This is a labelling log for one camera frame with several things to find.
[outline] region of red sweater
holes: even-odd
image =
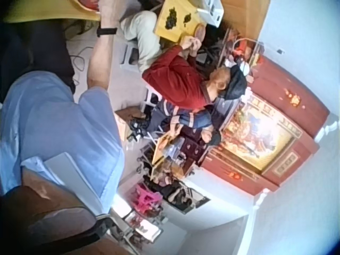
[[[170,103],[184,109],[197,109],[210,103],[202,77],[196,70],[196,59],[178,56],[183,49],[176,45],[143,72],[146,80]]]

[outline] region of pink chair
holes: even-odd
[[[162,202],[163,196],[159,192],[150,191],[144,184],[137,184],[136,186],[137,197],[133,199],[132,205],[136,211],[144,214],[147,210],[151,209],[158,203]]]

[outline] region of wristwatch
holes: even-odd
[[[117,28],[101,28],[100,24],[97,29],[97,36],[103,36],[103,35],[115,35],[117,33]]]

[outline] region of beige pants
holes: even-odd
[[[159,36],[154,33],[157,15],[154,12],[142,11],[121,22],[121,28],[126,40],[137,38],[140,72],[144,72],[162,53]]]

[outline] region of ear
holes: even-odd
[[[216,84],[216,87],[218,90],[224,90],[227,87],[227,83],[226,82],[219,82]]]

